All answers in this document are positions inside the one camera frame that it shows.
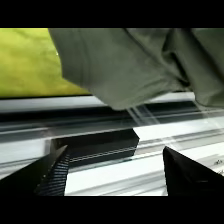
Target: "yellow object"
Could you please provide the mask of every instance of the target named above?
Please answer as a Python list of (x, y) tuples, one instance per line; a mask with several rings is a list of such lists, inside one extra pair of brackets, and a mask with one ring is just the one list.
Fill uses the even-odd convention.
[(81, 95), (62, 78), (47, 28), (0, 28), (0, 97)]

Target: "olive green fabric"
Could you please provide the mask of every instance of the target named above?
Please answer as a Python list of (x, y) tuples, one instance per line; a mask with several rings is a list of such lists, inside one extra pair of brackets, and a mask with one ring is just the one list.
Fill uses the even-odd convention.
[(193, 89), (199, 104), (224, 106), (224, 30), (50, 28), (67, 80), (114, 109)]

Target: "green cloth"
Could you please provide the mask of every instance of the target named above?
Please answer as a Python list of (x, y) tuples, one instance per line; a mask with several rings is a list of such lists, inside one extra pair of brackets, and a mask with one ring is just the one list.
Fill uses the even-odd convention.
[(192, 89), (224, 106), (224, 29), (50, 28), (63, 77), (112, 108)]

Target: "black rectangular object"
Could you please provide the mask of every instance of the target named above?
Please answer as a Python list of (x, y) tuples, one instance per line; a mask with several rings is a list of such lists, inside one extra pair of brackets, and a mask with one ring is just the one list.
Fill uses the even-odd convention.
[(133, 129), (53, 140), (56, 149), (67, 145), (70, 167), (131, 157), (138, 142), (139, 137)]

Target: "yellow surface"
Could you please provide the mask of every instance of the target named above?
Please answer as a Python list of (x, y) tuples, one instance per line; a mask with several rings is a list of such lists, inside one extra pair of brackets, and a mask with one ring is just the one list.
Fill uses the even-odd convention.
[(60, 60), (46, 28), (0, 28), (0, 97), (86, 93), (62, 78)]

